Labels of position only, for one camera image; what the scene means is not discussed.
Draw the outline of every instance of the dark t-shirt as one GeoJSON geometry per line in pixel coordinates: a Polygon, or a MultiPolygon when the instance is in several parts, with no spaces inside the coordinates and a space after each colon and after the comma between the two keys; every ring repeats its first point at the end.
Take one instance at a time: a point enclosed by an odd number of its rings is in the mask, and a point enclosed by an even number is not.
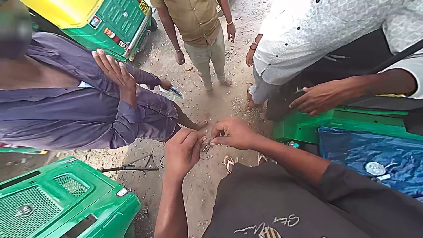
{"type": "Polygon", "coordinates": [[[203,238],[397,238],[423,235],[423,203],[331,164],[320,187],[274,163],[237,163],[217,189],[203,238]]]}

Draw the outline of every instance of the khaki shirt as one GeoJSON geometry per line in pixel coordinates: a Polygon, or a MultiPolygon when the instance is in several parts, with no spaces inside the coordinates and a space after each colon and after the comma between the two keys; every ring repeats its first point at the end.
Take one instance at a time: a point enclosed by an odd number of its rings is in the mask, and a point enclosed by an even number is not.
{"type": "Polygon", "coordinates": [[[216,0],[151,0],[156,8],[165,6],[185,43],[211,46],[221,30],[216,0]]]}

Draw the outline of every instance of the white patterned shirt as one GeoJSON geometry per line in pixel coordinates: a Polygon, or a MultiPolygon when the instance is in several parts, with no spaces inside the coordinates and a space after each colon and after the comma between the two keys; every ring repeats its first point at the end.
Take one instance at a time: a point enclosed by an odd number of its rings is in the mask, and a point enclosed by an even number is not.
{"type": "MultiPolygon", "coordinates": [[[[281,85],[326,54],[382,28],[392,54],[423,39],[423,0],[273,0],[254,65],[281,85]]],[[[423,98],[423,50],[389,67],[409,71],[423,98]]]]}

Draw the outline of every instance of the hand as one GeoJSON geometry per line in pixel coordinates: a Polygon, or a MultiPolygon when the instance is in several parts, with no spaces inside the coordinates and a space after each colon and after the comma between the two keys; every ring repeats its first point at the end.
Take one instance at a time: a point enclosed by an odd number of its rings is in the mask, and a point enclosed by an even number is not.
{"type": "Polygon", "coordinates": [[[318,84],[312,88],[303,88],[306,93],[295,99],[289,107],[298,108],[301,112],[315,116],[351,98],[359,97],[361,93],[359,84],[356,84],[357,77],[362,76],[333,80],[318,84]]]}
{"type": "Polygon", "coordinates": [[[219,120],[211,130],[211,145],[225,144],[237,149],[252,149],[261,135],[252,131],[239,117],[219,120]]]}
{"type": "Polygon", "coordinates": [[[94,60],[103,72],[115,82],[120,88],[137,90],[137,83],[134,77],[127,71],[125,65],[116,60],[112,56],[106,55],[102,49],[91,52],[94,60]]]}
{"type": "Polygon", "coordinates": [[[185,63],[185,56],[184,56],[184,53],[182,51],[176,52],[175,58],[176,58],[176,62],[179,65],[183,65],[185,63]]]}
{"type": "Polygon", "coordinates": [[[200,148],[206,139],[204,133],[182,128],[166,142],[165,176],[174,181],[182,181],[185,175],[200,159],[200,148]]]}
{"type": "Polygon", "coordinates": [[[131,106],[136,106],[137,82],[122,62],[118,63],[112,56],[106,55],[102,49],[91,54],[107,77],[119,86],[120,99],[131,106]]]}
{"type": "Polygon", "coordinates": [[[170,90],[170,87],[172,86],[172,83],[167,80],[167,79],[160,79],[160,86],[164,89],[164,90],[170,90]]]}
{"type": "Polygon", "coordinates": [[[235,41],[235,24],[232,23],[228,25],[227,30],[228,30],[228,41],[234,42],[235,41]]]}
{"type": "Polygon", "coordinates": [[[247,63],[248,67],[254,64],[254,60],[253,60],[254,53],[255,53],[255,50],[250,48],[250,50],[247,53],[247,56],[245,57],[245,62],[247,63]]]}

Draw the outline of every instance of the green auto rickshaw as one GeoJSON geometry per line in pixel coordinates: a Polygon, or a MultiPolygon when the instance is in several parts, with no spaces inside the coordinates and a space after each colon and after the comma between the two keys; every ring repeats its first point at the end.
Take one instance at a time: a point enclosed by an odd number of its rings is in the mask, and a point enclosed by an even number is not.
{"type": "Polygon", "coordinates": [[[144,0],[22,0],[33,23],[82,46],[128,62],[147,30],[157,29],[144,0]]]}

